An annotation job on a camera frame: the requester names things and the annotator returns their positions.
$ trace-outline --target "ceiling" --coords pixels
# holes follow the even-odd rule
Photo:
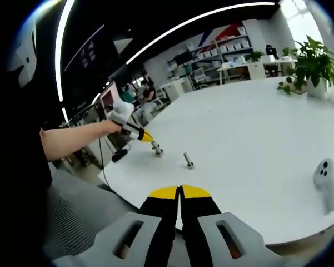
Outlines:
[[[214,0],[195,4],[186,1],[169,0],[164,4],[153,5],[150,2],[114,2],[109,6],[106,1],[76,0],[69,15],[62,48],[62,67],[70,61],[82,44],[101,25],[108,28],[111,38],[131,38],[132,41],[120,54],[116,68],[123,65],[142,47],[174,26],[214,9],[234,4],[257,2],[247,0]],[[207,16],[192,22],[169,34],[143,52],[131,64],[140,67],[144,61],[164,50],[208,29],[239,22],[245,19],[269,19],[278,9],[275,6],[256,6],[233,9]]]

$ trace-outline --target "floor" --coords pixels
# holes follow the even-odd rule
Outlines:
[[[93,184],[101,184],[101,180],[97,177],[100,173],[100,169],[97,168],[94,164],[90,164],[87,167],[70,167],[70,171],[73,172],[80,179]],[[304,261],[309,261],[315,255],[317,255],[332,239],[334,235],[334,226],[329,228],[323,234],[317,234],[312,237],[309,237],[298,242],[269,247],[275,253],[285,256],[285,257],[297,257]],[[178,250],[182,250],[180,244],[178,244]]]

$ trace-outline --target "black cable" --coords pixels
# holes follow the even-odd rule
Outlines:
[[[104,173],[106,185],[110,188],[110,184],[107,182],[106,174],[105,174],[104,157],[102,155],[102,148],[101,148],[101,138],[99,138],[99,147],[100,147],[100,155],[101,155],[102,172]]]

